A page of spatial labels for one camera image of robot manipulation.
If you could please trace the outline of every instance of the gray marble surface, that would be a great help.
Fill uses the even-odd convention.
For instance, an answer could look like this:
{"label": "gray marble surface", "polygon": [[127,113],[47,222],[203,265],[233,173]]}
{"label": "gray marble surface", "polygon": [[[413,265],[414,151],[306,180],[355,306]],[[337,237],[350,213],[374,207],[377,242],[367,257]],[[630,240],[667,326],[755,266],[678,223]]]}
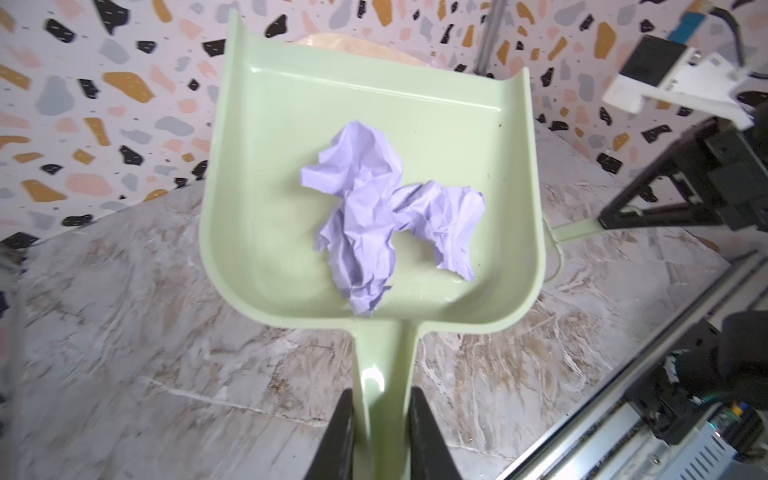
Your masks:
{"label": "gray marble surface", "polygon": [[[553,224],[621,188],[537,125]],[[229,307],[197,249],[202,183],[31,248],[21,478],[302,478],[353,345]],[[484,336],[432,333],[414,383],[463,476],[495,478],[726,266],[682,230],[566,246],[531,312]]]}

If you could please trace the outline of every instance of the crumpled paper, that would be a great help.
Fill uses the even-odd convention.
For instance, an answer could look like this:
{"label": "crumpled paper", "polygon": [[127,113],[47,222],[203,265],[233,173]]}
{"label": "crumpled paper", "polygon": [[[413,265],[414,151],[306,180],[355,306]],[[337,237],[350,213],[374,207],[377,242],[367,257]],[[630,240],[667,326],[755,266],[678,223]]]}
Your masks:
{"label": "crumpled paper", "polygon": [[370,314],[389,290],[395,271],[392,234],[412,230],[435,248],[437,267],[468,281],[475,278],[469,241],[485,199],[470,187],[443,187],[435,181],[401,187],[402,160],[374,128],[354,121],[320,152],[319,163],[301,170],[301,184],[342,200],[320,228],[318,251],[339,292],[355,314]]}

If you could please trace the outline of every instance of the terrazzo wall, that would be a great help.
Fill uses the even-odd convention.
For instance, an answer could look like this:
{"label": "terrazzo wall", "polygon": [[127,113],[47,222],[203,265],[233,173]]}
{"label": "terrazzo wall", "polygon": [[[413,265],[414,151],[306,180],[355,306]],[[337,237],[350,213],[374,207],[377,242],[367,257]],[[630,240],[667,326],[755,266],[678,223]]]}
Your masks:
{"label": "terrazzo wall", "polygon": [[0,240],[26,247],[204,177],[230,10],[467,72],[489,2],[35,0],[0,8]]}
{"label": "terrazzo wall", "polygon": [[[640,36],[662,38],[673,31],[692,0],[508,0],[495,42],[490,72],[508,78],[531,71],[535,117],[585,157],[629,180],[689,126],[709,115],[678,105],[651,102],[635,116],[603,104],[606,87]],[[768,1],[728,0],[750,67],[768,73]],[[704,55],[717,51],[736,61],[733,35],[709,17],[689,45]],[[768,98],[768,81],[750,78],[736,99],[756,105]],[[657,181],[638,206],[680,201],[668,180]],[[696,228],[709,247],[733,257],[754,248],[768,251],[768,233]]]}

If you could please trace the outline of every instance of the dustpan lip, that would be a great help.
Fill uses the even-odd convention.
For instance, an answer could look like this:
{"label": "dustpan lip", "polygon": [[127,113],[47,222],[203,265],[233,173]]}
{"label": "dustpan lip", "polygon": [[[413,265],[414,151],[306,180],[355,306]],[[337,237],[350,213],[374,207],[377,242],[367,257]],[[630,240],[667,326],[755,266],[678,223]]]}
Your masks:
{"label": "dustpan lip", "polygon": [[[224,69],[222,74],[222,83],[219,101],[217,105],[217,118],[224,119],[227,117],[227,105],[229,104],[230,96],[230,83],[233,80],[233,69],[235,68],[235,56],[237,55],[238,48],[242,47],[243,36],[248,35],[245,25],[240,18],[236,15],[236,12],[232,12],[230,16],[230,24],[228,27],[227,36],[227,50],[225,51]],[[514,78],[508,79],[505,82],[520,82],[520,78],[528,78],[528,69],[523,68],[518,75]],[[494,81],[492,79],[483,78],[486,81]],[[530,95],[530,85],[527,81],[522,82],[522,88],[525,90],[525,102],[523,107],[525,109],[525,117],[529,121],[524,122],[525,126],[525,139],[526,148],[528,149],[528,163],[531,165],[528,175],[530,176],[527,181],[531,184],[531,195],[534,201],[533,215],[534,218],[541,217],[541,202],[539,200],[539,187],[538,187],[538,171],[536,169],[535,159],[535,139],[533,132],[533,111]],[[366,321],[366,318],[354,317],[351,314],[349,316],[340,317],[295,317],[295,316],[278,316],[267,311],[261,310],[254,306],[251,302],[248,302],[244,297],[235,291],[230,286],[230,283],[223,277],[218,265],[217,256],[214,255],[213,235],[214,230],[212,228],[212,216],[214,209],[214,196],[217,189],[217,158],[220,156],[221,139],[224,135],[224,124],[222,121],[215,122],[214,132],[211,139],[211,151],[210,151],[210,167],[207,172],[207,182],[205,185],[205,192],[203,198],[203,205],[200,215],[200,229],[198,233],[200,243],[200,256],[204,269],[210,278],[211,283],[214,285],[218,293],[223,299],[233,306],[236,310],[251,319],[254,319],[260,323],[267,325],[281,327],[281,328],[305,328],[305,329],[344,329],[351,333],[356,331],[356,324],[358,321]],[[544,243],[544,231],[541,222],[534,222],[534,228],[532,235],[534,236],[536,252],[535,255],[535,278],[529,283],[530,287],[528,292],[524,296],[524,300],[520,305],[516,306],[508,314],[487,323],[458,323],[447,322],[439,320],[423,320],[423,319],[396,319],[392,317],[379,317],[374,315],[373,319],[377,320],[392,320],[392,321],[411,321],[417,324],[419,335],[430,331],[442,331],[452,333],[490,333],[504,329],[511,324],[521,319],[531,308],[534,301],[538,297],[541,285],[544,280],[545,270],[545,243]]]}

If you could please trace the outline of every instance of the dustpan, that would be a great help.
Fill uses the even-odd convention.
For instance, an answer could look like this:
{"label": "dustpan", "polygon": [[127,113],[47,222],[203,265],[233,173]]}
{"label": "dustpan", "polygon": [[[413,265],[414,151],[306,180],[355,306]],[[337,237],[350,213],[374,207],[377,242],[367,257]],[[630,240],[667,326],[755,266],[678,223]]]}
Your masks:
{"label": "dustpan", "polygon": [[[230,17],[200,220],[211,282],[271,326],[344,329],[355,339],[355,477],[401,478],[417,340],[490,333],[521,319],[541,289],[545,239],[528,69],[507,81],[256,38]],[[338,294],[316,231],[337,199],[300,169],[350,121],[403,160],[403,184],[469,185],[487,208],[470,246],[476,280],[435,268],[431,246],[396,233],[397,264],[372,317]]]}

